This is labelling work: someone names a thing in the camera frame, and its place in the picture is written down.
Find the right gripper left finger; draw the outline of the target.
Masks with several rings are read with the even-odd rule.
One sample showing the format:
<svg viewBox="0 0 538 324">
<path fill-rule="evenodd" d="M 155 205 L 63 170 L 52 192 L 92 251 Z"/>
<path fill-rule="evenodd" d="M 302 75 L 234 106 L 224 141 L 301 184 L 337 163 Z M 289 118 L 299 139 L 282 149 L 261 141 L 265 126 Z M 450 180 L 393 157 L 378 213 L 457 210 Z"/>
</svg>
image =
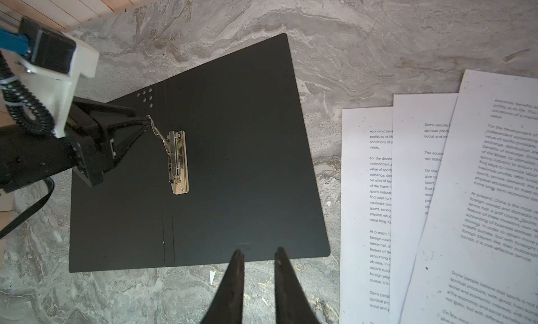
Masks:
<svg viewBox="0 0 538 324">
<path fill-rule="evenodd" d="M 245 257 L 236 250 L 201 323 L 241 324 L 245 285 Z"/>
</svg>

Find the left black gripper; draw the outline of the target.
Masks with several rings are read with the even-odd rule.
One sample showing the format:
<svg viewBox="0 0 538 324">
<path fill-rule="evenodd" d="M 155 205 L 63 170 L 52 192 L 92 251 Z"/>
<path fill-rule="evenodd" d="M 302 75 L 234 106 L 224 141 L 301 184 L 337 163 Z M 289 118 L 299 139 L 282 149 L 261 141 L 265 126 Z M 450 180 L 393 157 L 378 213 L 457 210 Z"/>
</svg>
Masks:
<svg viewBox="0 0 538 324">
<path fill-rule="evenodd" d="M 149 128 L 134 108 L 75 97 L 65 137 L 1 128 L 1 190 L 13 192 L 75 168 L 88 185 L 101 183 Z"/>
</svg>

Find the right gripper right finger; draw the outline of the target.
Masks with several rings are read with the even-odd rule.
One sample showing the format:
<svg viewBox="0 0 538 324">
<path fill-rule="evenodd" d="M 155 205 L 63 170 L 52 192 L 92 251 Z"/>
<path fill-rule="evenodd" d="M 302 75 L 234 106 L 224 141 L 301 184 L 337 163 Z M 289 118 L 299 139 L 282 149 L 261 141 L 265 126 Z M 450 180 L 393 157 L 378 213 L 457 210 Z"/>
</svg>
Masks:
<svg viewBox="0 0 538 324">
<path fill-rule="evenodd" d="M 276 323 L 320 324 L 283 247 L 277 249 L 274 264 Z"/>
</svg>

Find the white folder black inside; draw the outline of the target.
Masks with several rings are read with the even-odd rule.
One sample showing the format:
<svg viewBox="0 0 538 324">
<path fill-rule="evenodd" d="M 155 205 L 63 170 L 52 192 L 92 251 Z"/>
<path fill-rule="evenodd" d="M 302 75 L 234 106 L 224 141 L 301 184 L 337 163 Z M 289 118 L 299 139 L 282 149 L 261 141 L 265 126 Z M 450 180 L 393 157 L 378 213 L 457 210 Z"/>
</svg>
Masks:
<svg viewBox="0 0 538 324">
<path fill-rule="evenodd" d="M 286 34 L 116 100 L 186 135 L 189 191 L 145 132 L 101 184 L 74 175 L 69 271 L 319 258 L 331 249 Z"/>
</svg>

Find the printed paper sheet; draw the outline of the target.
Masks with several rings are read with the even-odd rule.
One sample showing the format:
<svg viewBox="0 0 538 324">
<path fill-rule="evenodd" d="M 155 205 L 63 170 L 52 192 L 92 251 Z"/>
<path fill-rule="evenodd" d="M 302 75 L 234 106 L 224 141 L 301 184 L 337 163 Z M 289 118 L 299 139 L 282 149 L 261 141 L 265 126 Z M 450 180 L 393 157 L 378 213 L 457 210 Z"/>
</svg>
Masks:
<svg viewBox="0 0 538 324">
<path fill-rule="evenodd" d="M 340 322 L 389 323 L 393 110 L 343 110 Z"/>
<path fill-rule="evenodd" d="M 401 322 L 537 322 L 536 79 L 465 72 Z"/>
<path fill-rule="evenodd" d="M 400 321 L 458 96 L 396 94 L 389 321 Z"/>
</svg>

